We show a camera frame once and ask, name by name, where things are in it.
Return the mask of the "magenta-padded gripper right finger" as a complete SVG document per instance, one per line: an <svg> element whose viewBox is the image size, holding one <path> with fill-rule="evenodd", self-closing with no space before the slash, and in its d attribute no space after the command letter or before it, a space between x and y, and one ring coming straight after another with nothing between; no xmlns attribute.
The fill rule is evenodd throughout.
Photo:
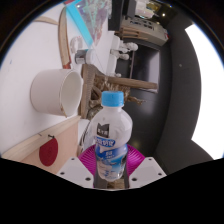
<svg viewBox="0 0 224 224"><path fill-rule="evenodd" d="M126 189L140 188L165 176L165 172L153 157L145 157L133 146L128 146L124 172Z"/></svg>

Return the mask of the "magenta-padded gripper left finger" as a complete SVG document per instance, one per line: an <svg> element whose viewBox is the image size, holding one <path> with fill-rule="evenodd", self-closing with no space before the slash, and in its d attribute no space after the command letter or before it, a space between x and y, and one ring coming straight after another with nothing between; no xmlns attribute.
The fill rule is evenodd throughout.
<svg viewBox="0 0 224 224"><path fill-rule="evenodd" d="M78 157L69 158L57 176L84 188L94 187L96 174L95 146L91 146Z"/></svg>

